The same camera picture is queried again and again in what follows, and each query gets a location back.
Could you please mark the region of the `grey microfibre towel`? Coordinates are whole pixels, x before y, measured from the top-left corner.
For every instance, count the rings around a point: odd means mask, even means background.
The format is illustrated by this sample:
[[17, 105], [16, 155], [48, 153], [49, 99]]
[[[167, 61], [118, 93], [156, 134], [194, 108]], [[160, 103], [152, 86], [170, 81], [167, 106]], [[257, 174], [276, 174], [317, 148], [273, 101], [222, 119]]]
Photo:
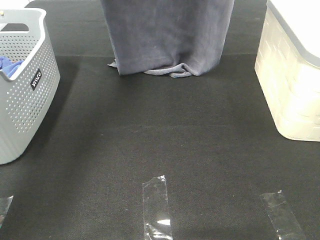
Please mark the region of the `grey microfibre towel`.
[[201, 76], [219, 63], [232, 0], [104, 0], [120, 75]]

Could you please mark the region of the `blue towel in basket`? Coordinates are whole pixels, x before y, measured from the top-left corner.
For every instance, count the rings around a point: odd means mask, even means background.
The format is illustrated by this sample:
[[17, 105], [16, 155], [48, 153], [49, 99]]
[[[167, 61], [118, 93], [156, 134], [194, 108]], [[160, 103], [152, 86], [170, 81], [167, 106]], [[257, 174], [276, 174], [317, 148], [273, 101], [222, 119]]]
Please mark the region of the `blue towel in basket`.
[[8, 57], [1, 56], [0, 57], [0, 70], [10, 78], [16, 70], [21, 66], [23, 60], [19, 60], [16, 62], [11, 61]]

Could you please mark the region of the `black table mat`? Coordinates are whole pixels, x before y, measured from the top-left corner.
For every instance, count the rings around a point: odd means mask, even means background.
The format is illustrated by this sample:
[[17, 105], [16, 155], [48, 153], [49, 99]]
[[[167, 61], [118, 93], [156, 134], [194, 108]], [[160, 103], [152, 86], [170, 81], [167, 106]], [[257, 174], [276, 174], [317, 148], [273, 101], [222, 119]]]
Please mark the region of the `black table mat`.
[[3, 240], [141, 240], [142, 184], [164, 175], [176, 240], [274, 240], [260, 200], [282, 191], [320, 237], [320, 144], [275, 128], [254, 64], [264, 0], [234, 4], [202, 76], [120, 76], [100, 1], [36, 0], [60, 83], [24, 154], [0, 167]]

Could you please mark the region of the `centre clear tape strip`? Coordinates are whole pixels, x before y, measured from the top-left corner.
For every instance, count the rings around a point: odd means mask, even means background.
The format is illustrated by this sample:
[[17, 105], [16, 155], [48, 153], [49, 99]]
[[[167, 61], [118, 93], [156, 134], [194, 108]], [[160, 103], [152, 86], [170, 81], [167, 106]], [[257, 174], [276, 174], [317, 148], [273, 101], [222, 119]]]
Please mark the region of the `centre clear tape strip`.
[[167, 182], [164, 175], [142, 184], [143, 227], [145, 240], [172, 240]]

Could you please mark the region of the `clear tape strip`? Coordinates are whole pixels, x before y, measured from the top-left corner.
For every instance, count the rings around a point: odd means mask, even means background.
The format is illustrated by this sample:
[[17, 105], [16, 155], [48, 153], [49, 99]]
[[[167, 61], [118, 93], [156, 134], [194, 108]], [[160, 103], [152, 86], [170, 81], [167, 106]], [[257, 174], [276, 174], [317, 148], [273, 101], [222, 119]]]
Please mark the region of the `clear tape strip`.
[[277, 240], [306, 240], [282, 190], [263, 193], [260, 200], [275, 230]]
[[143, 227], [145, 240], [172, 240], [167, 182], [164, 175], [142, 184]]
[[14, 196], [10, 196], [10, 197], [1, 197], [0, 198], [0, 227], [2, 226], [7, 213], [10, 209], [10, 205], [12, 203]]

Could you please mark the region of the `grey perforated laundry basket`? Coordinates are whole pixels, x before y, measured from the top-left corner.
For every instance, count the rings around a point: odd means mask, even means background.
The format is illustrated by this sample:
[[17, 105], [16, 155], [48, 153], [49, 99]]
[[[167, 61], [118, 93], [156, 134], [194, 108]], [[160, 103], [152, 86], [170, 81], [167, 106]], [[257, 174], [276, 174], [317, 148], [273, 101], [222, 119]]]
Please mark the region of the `grey perforated laundry basket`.
[[2, 31], [0, 55], [19, 66], [0, 72], [0, 163], [19, 158], [41, 125], [60, 81], [56, 57], [41, 8], [1, 9], [0, 23], [27, 30]]

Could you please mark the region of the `white plastic storage bin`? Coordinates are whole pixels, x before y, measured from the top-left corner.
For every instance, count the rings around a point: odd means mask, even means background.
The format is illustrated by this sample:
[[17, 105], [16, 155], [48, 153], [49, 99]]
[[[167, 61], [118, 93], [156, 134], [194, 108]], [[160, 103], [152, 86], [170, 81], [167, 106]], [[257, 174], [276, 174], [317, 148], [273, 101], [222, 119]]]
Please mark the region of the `white plastic storage bin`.
[[319, 141], [319, 1], [267, 1], [254, 69], [277, 131]]

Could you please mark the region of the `right clear tape strip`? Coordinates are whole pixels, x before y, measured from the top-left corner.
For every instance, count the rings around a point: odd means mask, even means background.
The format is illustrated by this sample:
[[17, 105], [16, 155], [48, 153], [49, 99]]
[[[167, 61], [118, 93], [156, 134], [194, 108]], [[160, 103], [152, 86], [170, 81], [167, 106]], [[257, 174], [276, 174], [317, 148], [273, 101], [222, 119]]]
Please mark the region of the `right clear tape strip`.
[[260, 200], [275, 230], [277, 240], [306, 240], [282, 190], [263, 193]]

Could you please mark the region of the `left clear tape strip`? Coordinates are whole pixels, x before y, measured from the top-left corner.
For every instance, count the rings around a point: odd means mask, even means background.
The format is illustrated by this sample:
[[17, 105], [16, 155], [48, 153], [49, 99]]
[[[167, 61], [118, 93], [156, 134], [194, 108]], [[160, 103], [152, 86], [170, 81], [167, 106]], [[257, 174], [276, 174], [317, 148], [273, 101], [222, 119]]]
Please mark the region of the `left clear tape strip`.
[[0, 198], [0, 227], [2, 226], [7, 213], [10, 209], [10, 205], [12, 203], [14, 196], [10, 196], [10, 197], [1, 197]]

